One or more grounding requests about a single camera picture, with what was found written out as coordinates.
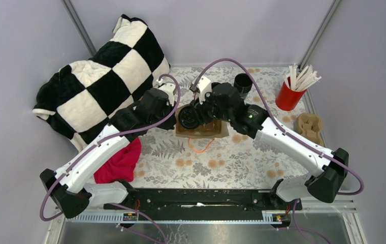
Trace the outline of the peach paper bag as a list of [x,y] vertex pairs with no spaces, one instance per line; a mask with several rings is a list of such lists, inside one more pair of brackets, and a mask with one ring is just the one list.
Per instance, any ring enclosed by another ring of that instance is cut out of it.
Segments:
[[[177,119],[175,125],[175,136],[187,138],[187,145],[192,151],[197,154],[202,154],[209,148],[209,146],[215,139],[229,136],[228,124],[225,121],[216,119],[212,120],[206,125],[199,126],[195,129],[185,129],[182,126],[181,119],[178,118],[178,115],[180,112],[183,112],[183,114],[185,114],[186,109],[184,108],[186,107],[187,105],[181,106],[175,112],[175,117]],[[210,139],[210,141],[203,149],[199,149],[195,148],[195,146],[192,144],[192,141],[197,139]]]

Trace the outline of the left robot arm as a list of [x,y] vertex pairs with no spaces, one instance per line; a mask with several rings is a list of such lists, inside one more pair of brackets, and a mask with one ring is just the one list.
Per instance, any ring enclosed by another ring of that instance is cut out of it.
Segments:
[[66,218],[76,217],[88,207],[108,203],[131,208],[135,204],[134,193],[118,180],[105,184],[88,181],[112,156],[148,130],[174,129],[180,98],[180,88],[173,83],[146,91],[140,100],[118,110],[92,143],[72,160],[55,171],[45,169],[40,174],[46,189],[40,207],[41,219],[49,220],[44,217],[48,199],[52,199]]

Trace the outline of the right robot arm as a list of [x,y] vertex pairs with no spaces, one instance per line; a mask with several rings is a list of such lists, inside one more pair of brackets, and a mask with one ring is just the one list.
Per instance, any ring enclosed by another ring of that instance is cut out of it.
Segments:
[[200,125],[213,119],[228,122],[238,133],[265,142],[302,165],[308,174],[278,181],[269,195],[275,209],[289,202],[312,196],[333,203],[347,176],[346,150],[331,150],[287,128],[260,106],[246,104],[229,83],[201,80],[196,86],[199,97],[191,103],[194,121]]

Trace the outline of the black cup lid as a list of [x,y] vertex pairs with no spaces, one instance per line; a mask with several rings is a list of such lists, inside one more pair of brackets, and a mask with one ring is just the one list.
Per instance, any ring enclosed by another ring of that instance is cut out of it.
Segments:
[[191,105],[187,105],[179,111],[178,121],[184,129],[189,130],[196,129],[201,125],[198,114]]

